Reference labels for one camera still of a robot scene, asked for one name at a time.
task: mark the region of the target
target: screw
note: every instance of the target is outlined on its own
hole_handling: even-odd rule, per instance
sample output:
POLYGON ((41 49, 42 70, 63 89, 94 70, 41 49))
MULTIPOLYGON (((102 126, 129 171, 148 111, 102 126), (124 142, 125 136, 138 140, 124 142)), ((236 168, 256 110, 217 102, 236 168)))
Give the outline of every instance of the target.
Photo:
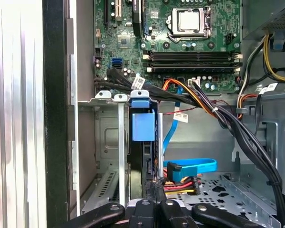
POLYGON ((116 205, 113 205, 113 206, 110 208, 110 210, 118 210, 118 209, 119 209, 119 207, 116 206, 116 205))
POLYGON ((207 208, 205 206, 198 206, 198 209, 201 210, 201 211, 206 211, 207 208))
POLYGON ((150 203, 148 201, 143 201, 142 204, 143 205, 149 205, 150 203))
POLYGON ((167 200, 167 201, 166 201, 166 204, 169 205, 169 206, 171 206, 171 205, 173 205, 173 201, 172 201, 172 200, 167 200))

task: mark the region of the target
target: white plastic clip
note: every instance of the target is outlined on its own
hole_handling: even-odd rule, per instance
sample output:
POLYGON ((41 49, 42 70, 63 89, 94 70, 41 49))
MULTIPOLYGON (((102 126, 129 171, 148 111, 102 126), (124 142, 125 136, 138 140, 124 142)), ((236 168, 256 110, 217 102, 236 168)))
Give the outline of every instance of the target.
POLYGON ((217 111, 217 110, 218 110, 218 108, 215 107, 214 109, 212 109, 212 112, 215 112, 215 111, 217 111))

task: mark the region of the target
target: cable tie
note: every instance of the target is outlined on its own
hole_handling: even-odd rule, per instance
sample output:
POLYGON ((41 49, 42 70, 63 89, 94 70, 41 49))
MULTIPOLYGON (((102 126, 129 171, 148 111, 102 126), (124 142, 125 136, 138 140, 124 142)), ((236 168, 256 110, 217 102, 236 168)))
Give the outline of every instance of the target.
POLYGON ((269 186, 279 186, 279 185, 281 185, 281 182, 279 182, 279 181, 276 181, 276 182, 267 181, 266 183, 267 183, 267 185, 269 185, 269 186))
POLYGON ((218 110, 218 108, 217 107, 215 107, 214 109, 212 109, 212 111, 211 112, 215 112, 215 111, 217 111, 218 110))

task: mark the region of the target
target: motherboard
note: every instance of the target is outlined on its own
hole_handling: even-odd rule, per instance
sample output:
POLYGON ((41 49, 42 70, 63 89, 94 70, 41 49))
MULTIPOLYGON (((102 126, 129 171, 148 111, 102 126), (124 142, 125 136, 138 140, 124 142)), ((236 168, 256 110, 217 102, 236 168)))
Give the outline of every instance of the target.
MULTIPOLYGON (((95 0, 95 74, 239 90, 240 0, 95 0)), ((176 92, 177 86, 170 86, 176 92)))

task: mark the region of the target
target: capacitor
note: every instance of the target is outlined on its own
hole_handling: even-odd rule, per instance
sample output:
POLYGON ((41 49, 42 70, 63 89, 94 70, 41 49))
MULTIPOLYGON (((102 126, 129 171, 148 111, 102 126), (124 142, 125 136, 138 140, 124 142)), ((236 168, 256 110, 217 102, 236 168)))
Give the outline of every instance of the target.
POLYGON ((111 2, 111 10, 114 10, 115 9, 115 2, 111 2))

